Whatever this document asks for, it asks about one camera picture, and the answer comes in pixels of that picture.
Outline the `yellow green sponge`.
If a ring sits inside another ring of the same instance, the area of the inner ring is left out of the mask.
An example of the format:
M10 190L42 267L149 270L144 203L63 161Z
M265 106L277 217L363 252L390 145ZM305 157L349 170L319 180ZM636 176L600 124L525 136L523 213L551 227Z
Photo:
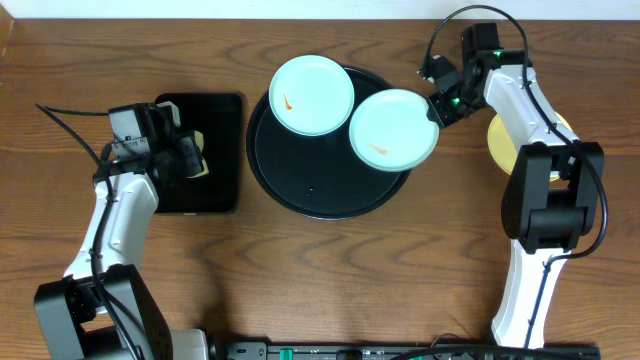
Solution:
M209 173L206 159L203 156L204 135L201 132L193 131L193 151L188 160L188 178L198 178Z

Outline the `light blue plate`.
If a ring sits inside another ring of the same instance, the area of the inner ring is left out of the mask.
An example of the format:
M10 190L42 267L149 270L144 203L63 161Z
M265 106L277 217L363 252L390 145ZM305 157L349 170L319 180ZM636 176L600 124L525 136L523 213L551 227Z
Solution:
M425 98L404 89L367 97L352 115L349 140L366 165L402 172L421 164L436 147L438 125L429 120Z
M346 70L319 55L290 59L278 68L268 91L271 111L289 131L302 136L329 134L351 115L355 89Z

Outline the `yellow plate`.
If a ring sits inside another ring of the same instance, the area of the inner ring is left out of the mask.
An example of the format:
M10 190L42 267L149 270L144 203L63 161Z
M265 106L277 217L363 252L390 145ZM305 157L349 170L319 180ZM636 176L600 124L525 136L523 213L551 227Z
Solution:
M512 174L520 148L538 141L548 146L565 145L541 119L528 122L508 120L504 123L500 115L496 114L487 131L490 155L508 175Z

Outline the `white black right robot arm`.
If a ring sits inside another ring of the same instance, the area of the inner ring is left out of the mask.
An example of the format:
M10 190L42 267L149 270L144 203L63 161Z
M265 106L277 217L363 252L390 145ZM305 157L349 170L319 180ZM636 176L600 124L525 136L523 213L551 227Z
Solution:
M501 205L511 255L491 333L500 346L541 349L560 273L578 258L580 238L591 231L596 208L606 204L604 152L557 116L527 47L504 49L494 23L467 27L461 43L461 70L442 56L425 56L419 73L437 88L427 116L446 128L490 107L502 121L516 151Z

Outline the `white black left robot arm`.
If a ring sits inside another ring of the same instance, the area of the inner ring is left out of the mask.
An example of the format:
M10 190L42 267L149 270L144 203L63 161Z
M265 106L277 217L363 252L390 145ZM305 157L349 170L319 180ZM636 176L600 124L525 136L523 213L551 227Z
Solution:
M156 163L207 173L201 133L188 131L155 150L149 138L115 140L100 156L96 205L82 246L62 279L38 287L34 308L54 359L206 359L200 329L172 330L137 266L159 205Z

